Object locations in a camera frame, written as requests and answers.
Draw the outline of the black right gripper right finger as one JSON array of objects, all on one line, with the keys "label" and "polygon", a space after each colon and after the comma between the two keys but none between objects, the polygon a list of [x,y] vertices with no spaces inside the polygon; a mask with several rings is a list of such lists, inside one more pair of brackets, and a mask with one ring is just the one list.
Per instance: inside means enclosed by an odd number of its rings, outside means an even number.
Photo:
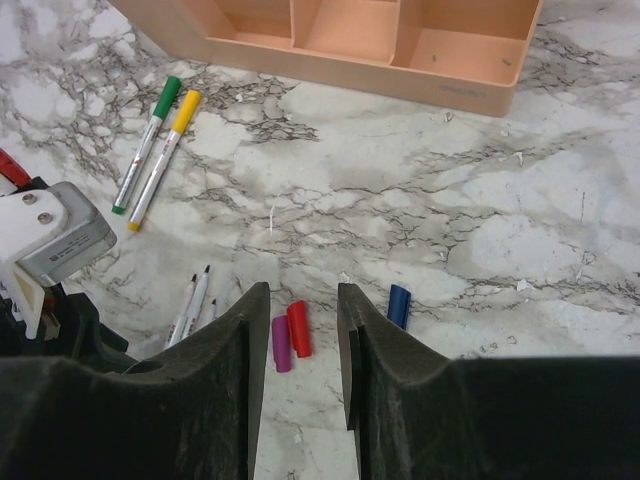
[{"label": "black right gripper right finger", "polygon": [[639,360],[450,359],[341,284],[346,424],[363,479],[635,479]]}]

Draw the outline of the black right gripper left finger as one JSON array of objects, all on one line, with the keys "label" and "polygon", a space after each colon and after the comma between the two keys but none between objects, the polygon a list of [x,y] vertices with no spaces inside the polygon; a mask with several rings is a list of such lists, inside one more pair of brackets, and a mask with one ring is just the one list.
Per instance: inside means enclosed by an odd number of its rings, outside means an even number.
[{"label": "black right gripper left finger", "polygon": [[254,284],[212,323],[143,361],[108,348],[83,294],[59,295],[69,350],[30,341],[1,304],[5,479],[250,479],[270,289]]}]

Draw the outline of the blue pen cap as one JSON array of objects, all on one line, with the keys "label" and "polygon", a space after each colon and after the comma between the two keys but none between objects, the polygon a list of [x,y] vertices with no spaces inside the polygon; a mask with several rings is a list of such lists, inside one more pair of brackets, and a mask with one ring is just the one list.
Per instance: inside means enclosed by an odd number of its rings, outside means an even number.
[{"label": "blue pen cap", "polygon": [[402,330],[407,329],[410,303],[411,292],[400,285],[392,284],[389,293],[387,319]]}]

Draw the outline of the white pen green end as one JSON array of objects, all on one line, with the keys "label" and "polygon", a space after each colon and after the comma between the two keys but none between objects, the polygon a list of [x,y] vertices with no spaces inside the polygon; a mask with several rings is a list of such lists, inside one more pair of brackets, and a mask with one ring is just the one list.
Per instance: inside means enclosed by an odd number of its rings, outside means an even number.
[{"label": "white pen green end", "polygon": [[166,80],[164,88],[144,129],[134,157],[129,164],[122,184],[113,202],[111,211],[114,214],[122,215],[125,213],[155,138],[166,119],[181,86],[181,81],[175,76],[169,76]]}]

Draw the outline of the white pen red end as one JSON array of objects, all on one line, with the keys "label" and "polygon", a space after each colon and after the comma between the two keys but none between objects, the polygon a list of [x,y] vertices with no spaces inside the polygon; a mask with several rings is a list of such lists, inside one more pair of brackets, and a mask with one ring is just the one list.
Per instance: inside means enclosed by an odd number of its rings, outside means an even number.
[{"label": "white pen red end", "polygon": [[193,294],[195,292],[196,284],[197,284],[197,275],[193,274],[184,292],[178,313],[176,314],[176,316],[174,317],[171,323],[169,334],[164,343],[164,350],[175,345],[181,338],[182,331],[184,329],[184,325],[187,319],[187,310],[189,308]]}]

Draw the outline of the white pen yellow end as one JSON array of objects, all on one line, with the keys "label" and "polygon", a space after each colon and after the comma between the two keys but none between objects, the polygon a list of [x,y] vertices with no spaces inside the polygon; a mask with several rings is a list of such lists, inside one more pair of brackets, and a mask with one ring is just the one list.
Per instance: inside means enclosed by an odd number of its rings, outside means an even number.
[{"label": "white pen yellow end", "polygon": [[194,115],[200,99],[200,92],[196,90],[189,90],[187,92],[160,151],[156,164],[149,174],[129,218],[127,227],[130,231],[136,232],[140,229],[160,181],[169,165],[180,138]]}]

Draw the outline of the red pen cap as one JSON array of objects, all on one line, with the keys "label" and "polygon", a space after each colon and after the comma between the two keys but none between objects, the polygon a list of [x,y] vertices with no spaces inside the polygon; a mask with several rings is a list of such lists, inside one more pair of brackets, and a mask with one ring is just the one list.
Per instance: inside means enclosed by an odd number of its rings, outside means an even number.
[{"label": "red pen cap", "polygon": [[287,308],[287,319],[291,341],[297,357],[311,357],[313,350],[308,325],[306,303],[302,300],[292,303]]}]

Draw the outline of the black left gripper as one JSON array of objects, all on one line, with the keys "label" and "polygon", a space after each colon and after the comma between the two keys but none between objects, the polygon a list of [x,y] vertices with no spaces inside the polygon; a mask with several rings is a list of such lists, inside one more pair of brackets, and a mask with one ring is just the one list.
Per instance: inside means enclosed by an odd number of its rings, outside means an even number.
[{"label": "black left gripper", "polygon": [[84,293],[67,294],[56,285],[45,290],[38,333],[26,338],[26,322],[6,289],[1,290],[1,356],[63,356],[102,373],[122,373],[136,363],[129,343],[100,321]]}]

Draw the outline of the white pen blue end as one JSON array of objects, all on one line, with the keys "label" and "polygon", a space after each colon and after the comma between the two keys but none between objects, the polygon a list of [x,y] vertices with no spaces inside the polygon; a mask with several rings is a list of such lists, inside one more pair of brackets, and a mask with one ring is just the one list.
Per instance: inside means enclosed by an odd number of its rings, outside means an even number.
[{"label": "white pen blue end", "polygon": [[209,286],[210,268],[210,265],[207,265],[205,267],[201,277],[196,283],[191,302],[187,308],[186,323],[180,337],[181,340],[184,340],[185,338],[190,336],[196,327]]}]

